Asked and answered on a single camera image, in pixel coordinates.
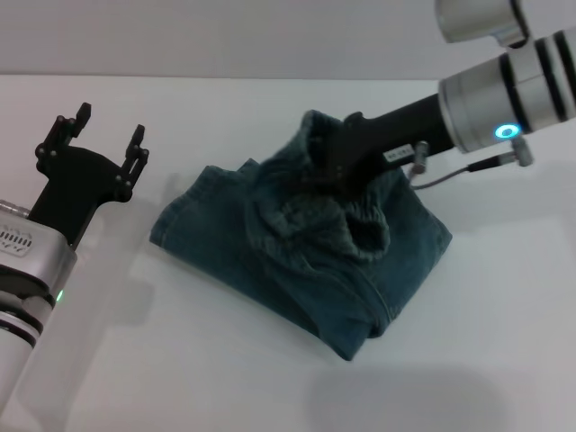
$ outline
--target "folded denim jacket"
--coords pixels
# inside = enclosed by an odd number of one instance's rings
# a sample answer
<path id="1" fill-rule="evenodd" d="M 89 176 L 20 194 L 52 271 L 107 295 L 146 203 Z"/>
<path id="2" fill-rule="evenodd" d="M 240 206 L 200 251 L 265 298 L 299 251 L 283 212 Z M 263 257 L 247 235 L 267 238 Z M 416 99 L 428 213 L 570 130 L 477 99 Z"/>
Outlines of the folded denim jacket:
<path id="1" fill-rule="evenodd" d="M 162 212 L 150 241 L 351 360 L 398 316 L 452 236 L 399 169 L 353 202 L 293 188 L 314 173 L 322 137 L 340 124 L 307 112 L 262 165 L 207 166 Z"/>

